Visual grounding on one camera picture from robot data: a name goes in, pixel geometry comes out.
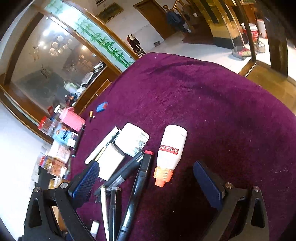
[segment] black pen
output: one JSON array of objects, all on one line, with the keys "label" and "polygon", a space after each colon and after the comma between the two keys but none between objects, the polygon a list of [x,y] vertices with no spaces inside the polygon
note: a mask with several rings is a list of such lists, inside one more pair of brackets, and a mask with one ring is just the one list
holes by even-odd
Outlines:
[{"label": "black pen", "polygon": [[[141,156],[144,154],[144,151],[141,150],[139,151],[131,160],[129,160],[122,168],[118,170],[118,172],[114,173],[108,181],[106,181],[102,186],[105,186],[106,188],[110,187],[110,185],[122,174],[124,170],[129,168],[130,165],[132,165],[134,162],[137,162],[138,159],[141,158]],[[97,196],[97,201],[100,201],[100,196],[101,196],[101,187],[99,187],[97,190],[95,190],[94,195]]]},{"label": "black pen", "polygon": [[120,225],[116,241],[126,241],[128,239],[128,236],[132,229],[133,220],[135,218],[137,207],[140,202],[144,186],[147,182],[147,178],[149,176],[152,159],[153,152],[146,150],[135,183],[133,185],[133,190],[128,201],[128,206],[126,208],[123,221]]},{"label": "black pen", "polygon": [[113,187],[111,189],[109,207],[109,241],[115,241],[118,235],[121,222],[121,189]]},{"label": "black pen", "polygon": [[78,147],[79,147],[79,144],[80,144],[80,141],[81,141],[81,139],[82,139],[82,135],[83,135],[84,131],[85,131],[85,125],[82,125],[81,131],[80,131],[80,134],[79,134],[79,136],[78,136],[78,140],[76,141],[75,146],[74,146],[74,148],[73,148],[73,154],[72,154],[72,157],[75,157],[75,156],[76,156],[77,149],[78,149]]},{"label": "black pen", "polygon": [[109,187],[106,187],[108,191],[110,191],[113,187],[119,187],[136,169],[138,169],[141,165],[141,161],[143,158],[139,158],[137,161],[131,163],[127,169],[125,169],[120,176],[110,184]]}]

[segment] frosted glass panel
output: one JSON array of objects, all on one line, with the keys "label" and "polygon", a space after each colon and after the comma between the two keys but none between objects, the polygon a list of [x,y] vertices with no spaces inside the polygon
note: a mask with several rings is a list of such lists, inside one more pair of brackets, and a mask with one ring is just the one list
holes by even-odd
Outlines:
[{"label": "frosted glass panel", "polygon": [[76,30],[121,71],[134,63],[132,57],[112,37],[78,9],[60,0],[52,0],[45,10]]},{"label": "frosted glass panel", "polygon": [[77,100],[86,89],[85,76],[99,74],[101,59],[57,23],[44,16],[26,41],[10,86],[47,112],[54,102],[66,106],[65,96]]}]

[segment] blue grip pad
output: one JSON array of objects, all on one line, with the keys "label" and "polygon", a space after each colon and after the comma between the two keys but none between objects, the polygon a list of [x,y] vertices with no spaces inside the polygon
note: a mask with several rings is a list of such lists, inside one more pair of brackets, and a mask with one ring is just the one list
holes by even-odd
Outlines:
[{"label": "blue grip pad", "polygon": [[72,197],[72,207],[74,209],[81,207],[87,200],[92,186],[99,175],[99,164],[92,160],[87,168],[78,176],[75,177],[73,185],[69,188],[68,193]]},{"label": "blue grip pad", "polygon": [[202,167],[199,161],[193,164],[193,174],[200,185],[204,195],[209,201],[211,207],[220,210],[222,208],[222,193],[216,187],[213,180],[209,177],[205,169]]}]

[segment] pink container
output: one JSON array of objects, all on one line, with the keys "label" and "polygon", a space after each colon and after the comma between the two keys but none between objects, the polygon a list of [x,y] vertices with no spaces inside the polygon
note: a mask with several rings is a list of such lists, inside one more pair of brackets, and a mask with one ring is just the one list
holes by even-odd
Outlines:
[{"label": "pink container", "polygon": [[85,120],[74,113],[73,107],[65,108],[59,118],[63,123],[76,131],[80,131],[81,127],[85,124]]}]

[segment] bottle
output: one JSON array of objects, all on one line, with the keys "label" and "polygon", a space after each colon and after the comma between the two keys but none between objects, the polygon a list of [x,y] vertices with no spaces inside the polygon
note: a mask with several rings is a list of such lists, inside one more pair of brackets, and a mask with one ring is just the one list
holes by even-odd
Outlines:
[{"label": "bottle", "polygon": [[163,187],[172,178],[173,170],[181,159],[186,137],[187,131],[180,126],[169,125],[165,128],[153,175],[156,186]]}]

